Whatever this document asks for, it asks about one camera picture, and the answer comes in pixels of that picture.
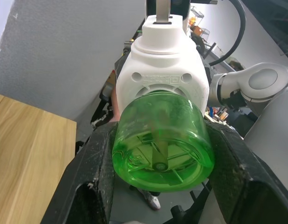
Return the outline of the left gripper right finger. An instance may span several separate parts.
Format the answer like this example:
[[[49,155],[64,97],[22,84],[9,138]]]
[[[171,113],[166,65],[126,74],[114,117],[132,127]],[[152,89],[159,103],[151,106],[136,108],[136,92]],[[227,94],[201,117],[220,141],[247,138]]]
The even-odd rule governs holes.
[[[215,165],[209,177],[228,224],[288,224],[288,191],[233,129],[207,122]]]

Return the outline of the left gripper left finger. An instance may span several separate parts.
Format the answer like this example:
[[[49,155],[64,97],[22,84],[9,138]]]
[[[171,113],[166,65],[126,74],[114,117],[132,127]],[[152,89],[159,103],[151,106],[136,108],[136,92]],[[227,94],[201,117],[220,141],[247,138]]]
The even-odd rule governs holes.
[[[66,167],[41,220],[43,224],[107,224],[115,171],[111,152],[117,123],[98,127]]]

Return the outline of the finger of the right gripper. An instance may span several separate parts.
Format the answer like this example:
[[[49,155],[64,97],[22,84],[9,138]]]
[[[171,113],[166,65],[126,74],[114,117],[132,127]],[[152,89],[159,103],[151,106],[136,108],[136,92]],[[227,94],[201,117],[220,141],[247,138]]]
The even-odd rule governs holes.
[[[121,56],[116,62],[115,67],[110,73],[107,81],[99,93],[99,105],[91,118],[92,127],[99,127],[108,123],[113,116],[111,95],[116,86],[117,77],[125,63],[125,56]]]

